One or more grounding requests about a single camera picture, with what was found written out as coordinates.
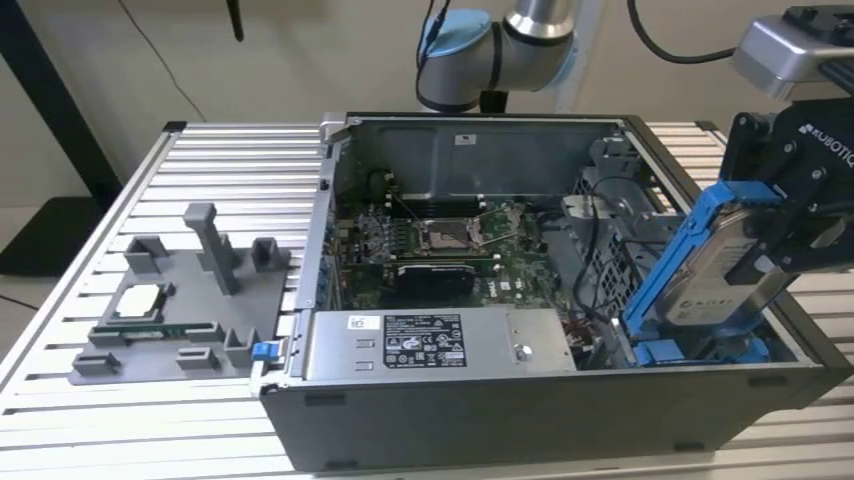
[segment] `motherboard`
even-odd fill
[[[528,202],[393,196],[347,210],[333,246],[344,309],[512,304],[568,311]]]

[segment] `blue latch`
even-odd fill
[[[278,360],[278,342],[260,342],[252,346],[252,361],[274,362]]]

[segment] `black cable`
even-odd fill
[[[0,300],[5,300],[9,303],[13,303],[16,305],[20,305],[24,308],[29,308],[30,310],[38,310],[38,307],[36,307],[34,305],[26,303],[26,302],[21,302],[20,300],[17,300],[16,298],[12,297],[6,297],[5,295],[0,294]]]
[[[577,271],[577,276],[575,277],[575,283],[572,283],[572,299],[575,300],[575,304],[579,306],[579,308],[581,309],[581,312],[584,313],[584,315],[589,318],[589,319],[595,319],[599,320],[601,322],[607,322],[608,319],[599,314],[599,312],[596,312],[595,308],[587,304],[584,304],[584,302],[581,302],[580,299],[580,286],[581,286],[581,280],[584,279],[584,275],[587,274],[587,270],[589,269],[589,264],[592,263],[592,257],[595,254],[595,250],[596,250],[596,243],[599,242],[599,209],[596,208],[596,202],[595,202],[595,197],[601,198],[603,201],[608,202],[607,199],[604,197],[601,197],[600,195],[596,194],[596,188],[599,187],[599,185],[601,185],[603,182],[608,181],[608,180],[624,180],[627,182],[632,182],[632,183],[637,183],[636,180],[633,178],[628,178],[628,177],[620,177],[617,175],[612,175],[608,177],[601,177],[596,183],[592,184],[592,187],[589,188],[589,192],[587,193],[587,197],[589,199],[589,209],[591,209],[591,219],[592,219],[592,224],[591,224],[591,228],[589,228],[589,240],[587,242],[587,251],[584,252],[584,260],[583,260],[583,264],[581,264],[581,268]]]
[[[201,121],[206,122],[208,119],[201,114],[201,110],[198,110],[198,107],[196,106],[194,102],[189,98],[189,95],[186,95],[186,92],[184,91],[184,89],[181,88],[180,84],[177,83],[177,79],[174,78],[174,74],[172,73],[172,69],[169,68],[169,64],[165,63],[165,59],[162,58],[162,55],[160,55],[160,50],[157,50],[157,47],[154,47],[154,44],[150,41],[150,38],[148,38],[148,35],[145,35],[145,32],[142,31],[142,28],[138,26],[138,23],[136,23],[136,18],[133,18],[133,14],[130,13],[130,10],[128,9],[128,6],[124,4],[124,0],[116,0],[116,1],[118,2],[118,6],[121,7],[121,10],[124,10],[125,15],[128,16],[128,20],[130,20],[130,23],[133,24],[133,28],[136,28],[136,31],[138,32],[140,36],[145,40],[145,43],[150,47],[150,50],[154,52],[154,55],[157,56],[157,59],[160,60],[160,64],[162,65],[162,68],[165,69],[165,73],[169,75],[169,78],[172,79],[172,85],[174,85],[174,89],[177,90],[177,92],[184,97],[184,100],[186,100],[186,103],[189,103],[189,106],[196,111],[196,114],[198,115],[198,118],[201,119]]]
[[[421,22],[421,31],[417,36],[417,50],[415,51],[415,67],[421,67],[421,47],[424,46],[424,30],[427,30],[427,22],[429,21],[429,14],[436,4],[436,0],[429,0],[429,6],[427,7],[427,13],[424,14],[424,21]]]
[[[655,42],[652,41],[652,38],[649,37],[649,34],[643,28],[643,23],[640,22],[640,15],[637,14],[637,1],[627,0],[627,7],[628,7],[628,20],[631,21],[631,26],[635,29],[635,33],[637,34],[637,37],[640,38],[640,42],[643,43],[643,45],[645,45],[645,48],[649,49],[649,51],[655,54],[655,56],[661,60],[669,63],[676,63],[679,65],[696,65],[700,63],[708,63],[708,62],[715,62],[717,60],[723,60],[724,58],[731,57],[732,54],[735,53],[733,48],[727,48],[725,50],[707,53],[704,55],[696,55],[696,56],[673,55],[672,53],[664,51],[664,49],[661,49],[661,47],[659,47],[655,44]]]
[[[421,36],[417,40],[419,46],[423,46],[423,48],[419,48],[420,61],[417,62],[417,71],[415,73],[415,96],[417,98],[421,98],[419,83],[421,80],[421,72],[424,71],[424,66],[427,65],[427,60],[429,58],[429,56],[427,55],[427,52],[429,52],[429,49],[432,48],[433,43],[436,43],[436,38],[439,37],[439,31],[441,30],[441,26],[444,25],[444,17],[448,14],[448,7],[451,6],[451,0],[444,0],[444,5],[441,5],[441,10],[439,10],[439,13],[436,14],[436,19],[433,20],[432,25],[429,26],[429,32],[427,32],[427,35],[424,36],[423,29],[427,28],[427,21],[429,20],[432,4],[433,2],[431,0],[429,10],[427,11],[427,15],[424,16],[424,22],[421,25],[423,27]]]

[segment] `aluminum slats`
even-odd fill
[[[713,182],[724,145],[719,134],[692,123],[651,127],[693,178]],[[189,201],[216,201],[217,224],[232,242],[242,245],[264,234],[293,247],[286,285],[296,286],[305,231],[300,222],[285,220],[308,218],[313,185],[301,187],[293,179],[316,176],[317,139],[316,126],[190,125],[168,155],[150,159],[158,162],[148,182],[152,187],[129,205],[126,220],[104,241],[0,394],[1,479],[312,478],[292,471],[245,380],[74,387],[62,373],[126,269],[120,252],[132,234],[162,233],[168,248],[197,245],[180,226]],[[240,180],[225,183],[230,174]],[[297,186],[305,191],[293,190]],[[854,358],[854,274],[803,276],[790,291]],[[290,303],[292,291],[282,295],[284,308]],[[290,322],[282,311],[282,331]],[[851,471],[854,382],[848,381],[810,408],[768,414],[713,454],[369,478],[827,479],[851,478]]]

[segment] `black stand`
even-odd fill
[[[0,54],[92,195],[48,200],[0,253],[0,274],[56,276],[77,255],[121,183],[14,0],[0,0]]]

